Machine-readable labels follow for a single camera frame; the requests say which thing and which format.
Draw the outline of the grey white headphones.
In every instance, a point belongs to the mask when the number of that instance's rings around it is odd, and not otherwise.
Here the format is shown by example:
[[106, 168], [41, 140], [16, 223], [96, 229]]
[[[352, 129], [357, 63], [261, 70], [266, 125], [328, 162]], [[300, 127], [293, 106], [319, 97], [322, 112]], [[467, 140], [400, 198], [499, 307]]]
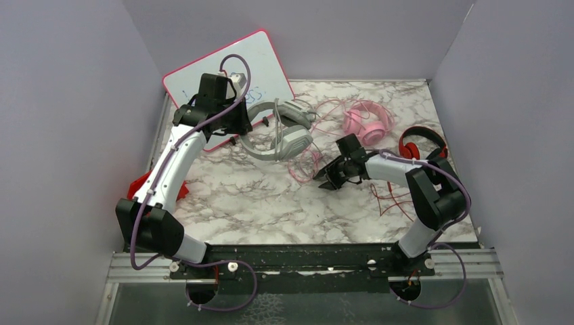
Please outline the grey white headphones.
[[260, 113], [271, 110], [275, 116], [275, 137], [266, 151], [260, 151], [247, 135], [241, 135], [239, 142], [248, 155], [262, 161], [287, 161], [301, 154], [313, 143], [311, 127], [315, 113], [303, 108], [293, 100], [275, 99], [260, 101], [248, 110], [248, 117], [254, 121]]

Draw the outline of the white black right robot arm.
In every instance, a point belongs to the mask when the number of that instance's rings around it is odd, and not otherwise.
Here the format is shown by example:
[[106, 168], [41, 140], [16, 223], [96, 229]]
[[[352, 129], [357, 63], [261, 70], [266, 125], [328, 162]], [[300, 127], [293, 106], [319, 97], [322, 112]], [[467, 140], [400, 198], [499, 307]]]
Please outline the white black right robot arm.
[[338, 139], [336, 145], [339, 156], [313, 176], [322, 189], [338, 190], [357, 178], [387, 181], [409, 190], [416, 220], [392, 247], [391, 268], [396, 274], [406, 276], [415, 270], [417, 259], [438, 237], [469, 214], [470, 195], [447, 159], [407, 159], [389, 150], [368, 150], [353, 134]]

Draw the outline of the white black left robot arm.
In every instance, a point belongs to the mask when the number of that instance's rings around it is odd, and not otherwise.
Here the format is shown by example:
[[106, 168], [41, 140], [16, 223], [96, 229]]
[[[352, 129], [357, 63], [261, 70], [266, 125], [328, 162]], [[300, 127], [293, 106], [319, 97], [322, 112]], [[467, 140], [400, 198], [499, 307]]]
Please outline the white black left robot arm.
[[175, 203], [187, 172], [213, 133], [246, 135], [252, 131], [245, 100], [249, 88], [249, 75], [240, 78], [223, 72], [204, 73], [198, 92], [176, 109], [168, 142], [157, 163], [139, 189], [131, 197], [121, 198], [115, 208], [134, 269], [147, 265], [135, 261], [135, 250], [140, 248], [186, 261], [187, 269], [197, 278], [212, 272], [207, 243], [186, 234], [173, 215]]

